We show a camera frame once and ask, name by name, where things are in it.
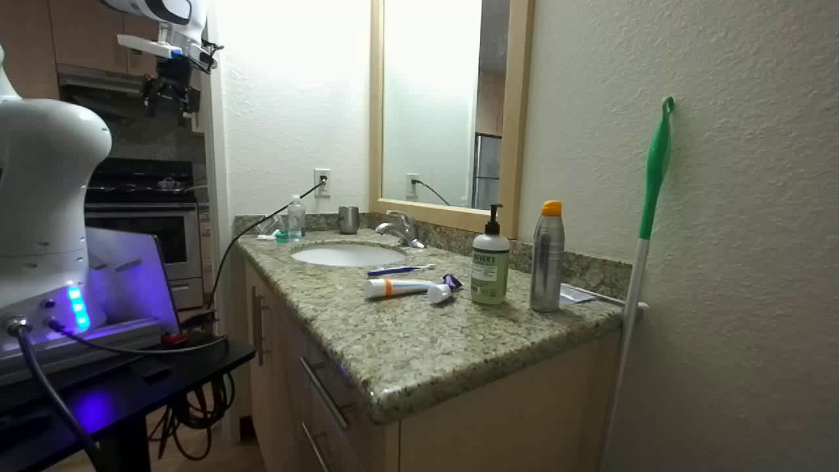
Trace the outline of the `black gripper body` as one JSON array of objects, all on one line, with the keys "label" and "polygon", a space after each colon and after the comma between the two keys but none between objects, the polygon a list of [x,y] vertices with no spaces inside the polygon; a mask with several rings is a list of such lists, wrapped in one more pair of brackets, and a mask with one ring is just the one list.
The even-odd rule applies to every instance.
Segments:
[{"label": "black gripper body", "polygon": [[146,79],[145,80],[145,105],[154,111],[160,103],[175,105],[182,112],[200,111],[200,91],[188,84],[179,84],[170,79]]}]

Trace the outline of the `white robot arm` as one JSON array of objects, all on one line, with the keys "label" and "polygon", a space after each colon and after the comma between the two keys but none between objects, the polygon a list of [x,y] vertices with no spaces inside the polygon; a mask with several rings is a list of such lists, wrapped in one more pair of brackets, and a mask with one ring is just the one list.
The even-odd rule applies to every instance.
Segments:
[{"label": "white robot arm", "polygon": [[[164,66],[212,70],[205,0],[103,0],[160,23],[154,40],[122,33],[129,49]],[[112,150],[108,124],[89,107],[22,97],[0,70],[0,316],[26,319],[47,301],[84,289],[89,250],[84,187]]]}]

